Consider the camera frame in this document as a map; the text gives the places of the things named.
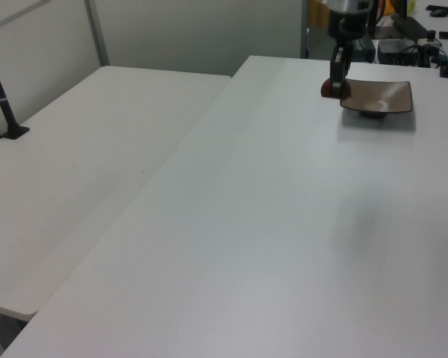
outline white table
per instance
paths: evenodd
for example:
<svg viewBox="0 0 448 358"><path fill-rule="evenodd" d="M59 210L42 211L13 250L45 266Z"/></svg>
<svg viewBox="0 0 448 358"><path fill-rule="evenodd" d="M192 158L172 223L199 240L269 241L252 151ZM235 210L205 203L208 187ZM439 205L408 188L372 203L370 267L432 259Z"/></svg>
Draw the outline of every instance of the white table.
<svg viewBox="0 0 448 358"><path fill-rule="evenodd" d="M0 140L0 313L44 305L228 81L104 67Z"/></svg>
<svg viewBox="0 0 448 358"><path fill-rule="evenodd" d="M249 58L3 357L448 357L448 79L352 64L412 84L375 122L328 70Z"/></svg>
<svg viewBox="0 0 448 358"><path fill-rule="evenodd" d="M409 14L414 17L427 30L435 30L439 39L440 31L448 31L447 17L431 17L430 11L425 10L428 5L440 5L448 7L448 0L417 0L415 10ZM440 40L442 49L448 54L448 40Z"/></svg>

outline desk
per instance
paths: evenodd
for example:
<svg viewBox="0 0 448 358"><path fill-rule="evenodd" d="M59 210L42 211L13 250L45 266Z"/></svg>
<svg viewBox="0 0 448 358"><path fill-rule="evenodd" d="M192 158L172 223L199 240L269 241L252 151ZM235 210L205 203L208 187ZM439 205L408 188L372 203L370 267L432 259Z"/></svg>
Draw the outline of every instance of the desk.
<svg viewBox="0 0 448 358"><path fill-rule="evenodd" d="M448 357L448 79L352 64L374 122L328 67L249 58L3 357Z"/></svg>
<svg viewBox="0 0 448 358"><path fill-rule="evenodd" d="M431 17L430 11L425 10L428 5L448 6L448 0L417 0L415 10L409 14L427 30L435 30L439 39L440 31L448 31L448 17ZM448 40L440 40L442 49L448 54Z"/></svg>
<svg viewBox="0 0 448 358"><path fill-rule="evenodd" d="M0 140L0 313L44 305L228 81L103 67Z"/></svg>

